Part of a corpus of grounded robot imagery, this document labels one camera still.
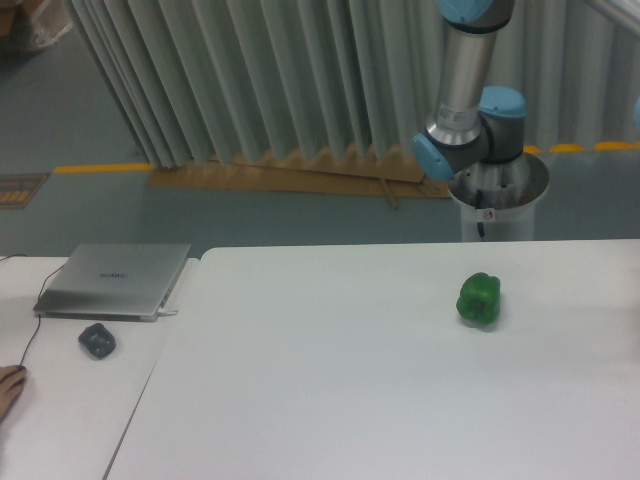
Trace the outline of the person's bare hand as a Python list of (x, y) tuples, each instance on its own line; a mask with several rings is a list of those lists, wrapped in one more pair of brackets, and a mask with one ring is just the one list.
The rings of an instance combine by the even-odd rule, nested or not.
[(19, 371), (19, 365), (3, 366), (0, 371), (0, 420), (3, 421), (12, 406), (22, 394), (26, 381), (27, 370)]

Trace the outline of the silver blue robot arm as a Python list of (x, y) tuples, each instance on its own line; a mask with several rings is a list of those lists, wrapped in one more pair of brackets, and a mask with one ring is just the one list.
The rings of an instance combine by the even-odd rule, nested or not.
[(525, 94), (534, 137), (639, 140), (636, 1), (439, 1), (438, 93), (412, 140), (425, 174), (448, 181), (523, 153)]

